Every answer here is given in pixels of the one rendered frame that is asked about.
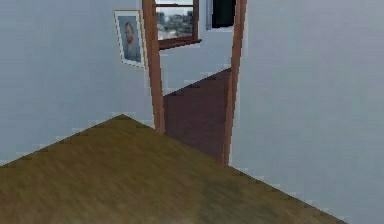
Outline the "framed portrait picture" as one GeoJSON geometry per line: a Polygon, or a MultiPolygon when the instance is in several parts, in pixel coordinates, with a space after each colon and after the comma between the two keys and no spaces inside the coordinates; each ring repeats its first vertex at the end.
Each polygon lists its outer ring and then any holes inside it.
{"type": "Polygon", "coordinates": [[[115,10],[114,22],[123,64],[146,68],[140,10],[115,10]]]}

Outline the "brown framed window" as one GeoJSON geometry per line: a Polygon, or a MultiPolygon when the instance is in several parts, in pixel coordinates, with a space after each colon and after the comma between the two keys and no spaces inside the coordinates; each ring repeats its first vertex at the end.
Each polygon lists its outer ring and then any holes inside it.
{"type": "Polygon", "coordinates": [[[201,42],[199,0],[154,0],[159,48],[177,48],[201,42]]]}

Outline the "dark framed wall picture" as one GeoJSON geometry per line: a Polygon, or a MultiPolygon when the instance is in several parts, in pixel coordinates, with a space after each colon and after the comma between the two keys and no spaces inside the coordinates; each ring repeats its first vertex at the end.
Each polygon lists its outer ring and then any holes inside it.
{"type": "Polygon", "coordinates": [[[235,9],[236,0],[206,0],[206,29],[232,27],[235,9]]]}

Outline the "brown wooden door frame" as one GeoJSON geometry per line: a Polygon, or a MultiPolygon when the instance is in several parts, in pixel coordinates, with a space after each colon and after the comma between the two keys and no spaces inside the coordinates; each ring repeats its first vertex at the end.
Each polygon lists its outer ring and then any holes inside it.
{"type": "MultiPolygon", "coordinates": [[[[235,115],[236,94],[238,87],[240,59],[242,54],[246,8],[247,0],[236,0],[231,71],[228,80],[229,87],[226,98],[226,118],[221,156],[221,163],[223,166],[228,166],[230,160],[232,130],[235,115]]],[[[145,43],[147,48],[147,68],[151,88],[154,125],[155,130],[159,134],[164,135],[166,133],[166,121],[164,114],[164,96],[162,92],[159,52],[160,50],[170,49],[171,47],[184,46],[187,43],[198,43],[198,40],[191,38],[181,38],[176,42],[166,40],[162,43],[159,43],[155,0],[142,0],[142,12],[145,30],[145,43]]]]}

